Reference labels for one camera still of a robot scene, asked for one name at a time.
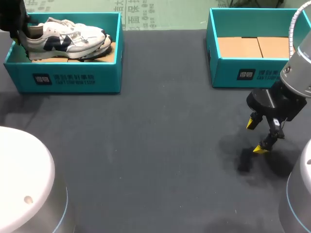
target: shoe sole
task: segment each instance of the shoe sole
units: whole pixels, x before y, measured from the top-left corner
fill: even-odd
[[[85,60],[94,60],[100,57],[105,57],[106,55],[108,55],[109,53],[111,53],[112,51],[112,47],[109,45],[107,48],[103,49],[103,50],[99,50],[97,52],[95,52],[92,56],[89,57],[82,57],[82,58],[78,58],[76,60],[83,62]]]
[[[67,57],[71,59],[77,59],[84,56],[89,55],[90,53],[94,52],[95,50],[99,49],[102,44],[99,44],[95,47],[92,47],[88,50],[81,51],[81,52],[63,52],[63,51],[47,51],[47,52],[28,52],[29,60],[42,60],[42,59],[48,59],[52,57]]]

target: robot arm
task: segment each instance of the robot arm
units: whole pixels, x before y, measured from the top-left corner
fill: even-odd
[[[10,37],[18,44],[18,31],[28,34],[30,21],[23,0],[0,0],[0,30],[10,32]]]
[[[309,5],[311,1],[301,6],[291,21],[290,59],[281,70],[280,81],[275,82],[270,89],[254,89],[246,99],[248,106],[254,111],[246,128],[255,129],[263,116],[266,116],[270,127],[270,133],[254,149],[255,153],[271,151],[273,144],[285,137],[282,130],[285,121],[291,121],[307,104],[306,98],[311,98],[311,32],[293,54],[294,25],[299,14]]]

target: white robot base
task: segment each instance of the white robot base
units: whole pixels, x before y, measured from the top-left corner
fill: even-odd
[[[0,233],[74,232],[66,185],[31,134],[0,127],[0,188]]]

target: shoe box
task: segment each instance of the shoe box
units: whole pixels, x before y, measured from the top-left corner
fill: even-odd
[[[271,87],[289,60],[288,30],[296,10],[211,8],[206,49],[213,87]],[[310,29],[303,12],[295,24],[295,48]]]
[[[122,77],[123,32],[120,13],[33,13],[38,23],[49,17],[102,28],[112,36],[105,57],[80,62],[67,58],[30,61],[15,42],[4,66],[20,93],[119,93]]]

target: shoe laces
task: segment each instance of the shoe laces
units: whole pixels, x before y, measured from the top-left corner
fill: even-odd
[[[84,30],[81,30],[79,27],[76,27],[76,25],[73,22],[71,22],[71,21],[69,21],[67,19],[65,19],[65,20],[57,20],[55,18],[50,17],[48,19],[48,22],[56,22],[56,23],[59,23],[61,25],[64,25],[64,26],[70,28],[70,32],[60,32],[60,35],[68,36],[71,39],[71,41],[73,42],[74,45],[76,45],[74,40],[73,40],[74,36],[79,36],[83,42],[88,42],[88,40],[87,40],[88,38],[95,37],[95,36],[89,36],[89,35],[85,35],[84,36],[83,35]]]

